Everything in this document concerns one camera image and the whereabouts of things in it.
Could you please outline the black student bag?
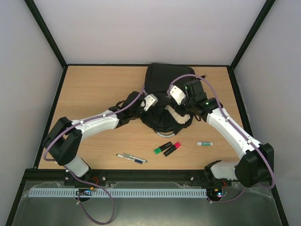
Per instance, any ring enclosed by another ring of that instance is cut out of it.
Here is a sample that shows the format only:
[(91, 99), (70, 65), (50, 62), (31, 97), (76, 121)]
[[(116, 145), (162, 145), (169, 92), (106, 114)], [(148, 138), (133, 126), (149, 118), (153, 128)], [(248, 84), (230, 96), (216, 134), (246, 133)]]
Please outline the black student bag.
[[(168, 98), (167, 91), (173, 80), (182, 75), (194, 73), (190, 67), (150, 64), (145, 75), (144, 90), (148, 94), (153, 94), (158, 102), (147, 111), (142, 112), (141, 121), (156, 133), (173, 133), (176, 135), (182, 129), (189, 127), (193, 121), (193, 114), (180, 107), (174, 99)], [(178, 123), (171, 115), (171, 110), (174, 110), (179, 116), (188, 116), (188, 120), (184, 124)]]

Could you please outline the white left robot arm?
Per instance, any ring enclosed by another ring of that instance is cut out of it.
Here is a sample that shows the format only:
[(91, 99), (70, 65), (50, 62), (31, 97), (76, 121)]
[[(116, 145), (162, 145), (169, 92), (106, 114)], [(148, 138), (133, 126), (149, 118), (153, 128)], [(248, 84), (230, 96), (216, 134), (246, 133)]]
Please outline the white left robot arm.
[(98, 115), (72, 121), (66, 117), (60, 118), (43, 141), (46, 149), (44, 160), (55, 161), (79, 178), (84, 176), (90, 167), (78, 155), (81, 141), (139, 118), (157, 101), (153, 94), (134, 91), (126, 100), (117, 102), (115, 106)]

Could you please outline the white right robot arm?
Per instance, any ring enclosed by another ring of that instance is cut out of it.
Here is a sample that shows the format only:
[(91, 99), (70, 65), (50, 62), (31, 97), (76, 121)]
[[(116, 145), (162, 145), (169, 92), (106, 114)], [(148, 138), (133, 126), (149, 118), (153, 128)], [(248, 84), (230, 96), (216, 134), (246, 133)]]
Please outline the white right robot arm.
[(275, 185), (272, 146), (268, 143), (262, 144), (243, 130), (228, 114), (217, 96), (207, 98), (200, 80), (187, 82), (184, 90), (172, 85), (169, 93), (181, 108), (215, 128), (239, 158), (238, 162), (210, 163), (205, 173), (208, 183), (214, 185), (221, 179), (230, 179), (237, 180), (247, 188), (262, 182), (269, 182), (270, 188)]

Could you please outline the beige pencil case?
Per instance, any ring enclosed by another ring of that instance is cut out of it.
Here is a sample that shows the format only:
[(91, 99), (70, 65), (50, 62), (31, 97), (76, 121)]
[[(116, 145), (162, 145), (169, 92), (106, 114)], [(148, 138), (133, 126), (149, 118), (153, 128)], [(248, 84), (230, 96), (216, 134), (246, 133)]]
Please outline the beige pencil case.
[(165, 109), (168, 110), (168, 112), (171, 114), (171, 116), (174, 118), (174, 120), (178, 124), (185, 124), (190, 120), (190, 115), (189, 114), (185, 114), (184, 116), (181, 116), (170, 105), (167, 105), (165, 107)]

